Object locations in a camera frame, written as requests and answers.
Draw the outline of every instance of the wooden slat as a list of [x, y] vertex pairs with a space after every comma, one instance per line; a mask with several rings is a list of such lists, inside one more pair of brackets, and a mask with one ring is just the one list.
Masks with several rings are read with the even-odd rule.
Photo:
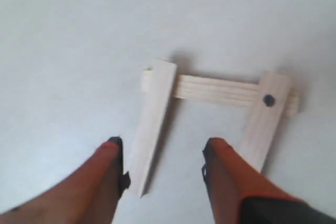
[[154, 72], [149, 81], [145, 105], [132, 146], [129, 169], [132, 180], [130, 189], [139, 196], [144, 194], [160, 130], [171, 97], [175, 73], [175, 64], [162, 60], [154, 62]]
[[[152, 74], [151, 70], [145, 70], [143, 72], [141, 78], [141, 90], [143, 92], [148, 92]], [[251, 83], [186, 75], [178, 76], [176, 81], [177, 85], [175, 90], [173, 90], [173, 97], [223, 105], [251, 108], [259, 92], [259, 85]], [[298, 107], [299, 94], [295, 90], [291, 90], [284, 115], [295, 115], [298, 112]]]
[[[245, 135], [238, 148], [239, 154], [257, 171], [261, 171], [273, 136], [277, 129], [291, 88], [291, 79], [266, 72], [260, 83]], [[270, 94], [275, 105], [268, 107], [263, 99]]]

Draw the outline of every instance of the wood grain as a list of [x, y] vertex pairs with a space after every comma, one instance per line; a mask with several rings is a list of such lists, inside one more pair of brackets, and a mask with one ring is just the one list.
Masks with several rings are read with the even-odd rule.
[[[263, 168], [290, 88], [291, 79], [288, 76], [266, 72], [260, 80], [259, 92], [238, 148], [238, 153], [259, 172]], [[268, 94], [275, 98], [274, 106], [266, 106], [263, 101]]]
[[[153, 72], [145, 70], [141, 78], [141, 90], [148, 92]], [[199, 100], [223, 105], [251, 108], [259, 92], [259, 85], [235, 81], [179, 75], [172, 96], [181, 99]], [[290, 91], [284, 115], [298, 112], [299, 93]]]
[[130, 190], [144, 194], [152, 159], [159, 140], [166, 109], [171, 97], [176, 65], [162, 60], [154, 62], [154, 72], [148, 81], [148, 92], [140, 124], [132, 146], [130, 161]]

